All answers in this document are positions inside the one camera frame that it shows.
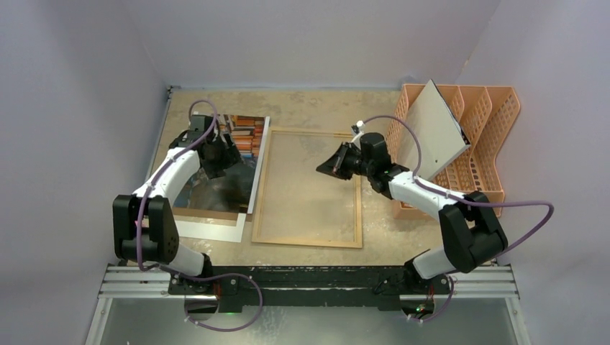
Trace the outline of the light wooden picture frame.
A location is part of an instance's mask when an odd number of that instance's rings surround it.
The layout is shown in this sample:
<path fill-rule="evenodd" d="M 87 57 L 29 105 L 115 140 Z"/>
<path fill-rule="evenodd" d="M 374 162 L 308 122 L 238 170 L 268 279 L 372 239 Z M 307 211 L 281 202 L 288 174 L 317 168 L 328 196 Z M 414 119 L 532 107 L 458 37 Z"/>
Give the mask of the light wooden picture frame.
<path fill-rule="evenodd" d="M 253 216 L 252 242 L 361 249 L 359 177 L 336 181 L 316 171 L 351 134 L 272 126 Z"/>

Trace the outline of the cat and books photo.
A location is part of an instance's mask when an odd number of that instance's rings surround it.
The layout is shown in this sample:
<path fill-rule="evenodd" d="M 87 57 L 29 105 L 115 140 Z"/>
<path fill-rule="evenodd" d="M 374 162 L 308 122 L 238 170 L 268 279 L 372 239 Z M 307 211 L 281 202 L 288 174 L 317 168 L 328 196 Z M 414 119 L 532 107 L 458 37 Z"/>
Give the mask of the cat and books photo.
<path fill-rule="evenodd" d="M 216 128 L 197 149 L 201 167 L 173 207 L 249 213 L 269 123 L 264 116 L 219 115 Z"/>

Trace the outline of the white mat board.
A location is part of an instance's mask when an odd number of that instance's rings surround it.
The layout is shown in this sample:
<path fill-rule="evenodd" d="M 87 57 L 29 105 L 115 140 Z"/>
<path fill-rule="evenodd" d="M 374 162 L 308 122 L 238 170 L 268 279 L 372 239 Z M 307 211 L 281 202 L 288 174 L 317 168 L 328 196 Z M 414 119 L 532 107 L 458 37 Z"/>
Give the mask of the white mat board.
<path fill-rule="evenodd" d="M 176 221 L 176 226 L 181 237 L 240 243 L 242 241 L 246 216 L 246 213 L 239 213 L 235 225 Z"/>

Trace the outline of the brown cardboard backing board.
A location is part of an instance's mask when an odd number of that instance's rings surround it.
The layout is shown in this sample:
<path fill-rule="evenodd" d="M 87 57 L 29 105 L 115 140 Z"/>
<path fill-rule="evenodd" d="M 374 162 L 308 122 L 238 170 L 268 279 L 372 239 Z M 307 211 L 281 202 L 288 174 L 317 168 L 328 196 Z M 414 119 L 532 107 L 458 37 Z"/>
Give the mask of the brown cardboard backing board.
<path fill-rule="evenodd" d="M 195 217 L 200 219 L 221 219 L 236 221 L 239 213 L 227 211 L 211 211 L 192 208 L 173 207 L 173 214 L 177 216 Z"/>

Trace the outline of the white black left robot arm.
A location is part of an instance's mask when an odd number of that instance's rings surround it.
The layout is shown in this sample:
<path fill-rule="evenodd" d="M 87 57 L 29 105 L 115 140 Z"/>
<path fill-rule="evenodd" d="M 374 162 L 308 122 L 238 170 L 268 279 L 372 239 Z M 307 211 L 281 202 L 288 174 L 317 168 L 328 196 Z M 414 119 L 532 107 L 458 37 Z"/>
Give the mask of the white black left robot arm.
<path fill-rule="evenodd" d="M 143 272 L 162 267 L 186 277 L 198 294 L 214 287 L 209 255 L 179 241 L 172 207 L 183 186 L 196 173 L 208 179 L 224 177 L 241 155 L 217 114 L 198 114 L 170 144 L 159 168 L 137 190 L 118 195 L 112 203 L 115 255 L 136 262 Z"/>

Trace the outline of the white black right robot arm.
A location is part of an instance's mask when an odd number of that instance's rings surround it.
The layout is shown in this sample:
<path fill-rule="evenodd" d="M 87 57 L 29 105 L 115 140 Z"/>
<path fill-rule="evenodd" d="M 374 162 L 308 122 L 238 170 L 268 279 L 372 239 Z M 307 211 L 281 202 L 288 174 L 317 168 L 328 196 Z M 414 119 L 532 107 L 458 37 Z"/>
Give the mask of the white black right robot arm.
<path fill-rule="evenodd" d="M 364 134 L 357 144 L 343 142 L 316 171 L 340 180 L 364 176 L 375 192 L 408 203 L 438 221 L 442 246 L 404 265 L 404 283 L 412 292 L 420 293 L 437 276 L 469 273 L 509 246 L 485 194 L 464 194 L 424 182 L 392 161 L 384 136 L 377 132 Z"/>

